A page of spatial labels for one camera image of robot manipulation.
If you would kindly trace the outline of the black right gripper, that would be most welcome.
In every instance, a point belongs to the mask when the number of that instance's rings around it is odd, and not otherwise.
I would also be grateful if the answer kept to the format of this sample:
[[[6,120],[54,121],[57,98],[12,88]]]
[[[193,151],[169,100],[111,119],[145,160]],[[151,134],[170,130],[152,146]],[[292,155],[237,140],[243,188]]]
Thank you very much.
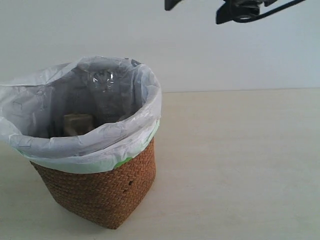
[[[164,9],[171,11],[183,0],[164,0]],[[224,4],[216,11],[215,22],[217,25],[235,20],[251,20],[260,15],[260,6],[268,7],[276,0],[225,0]]]

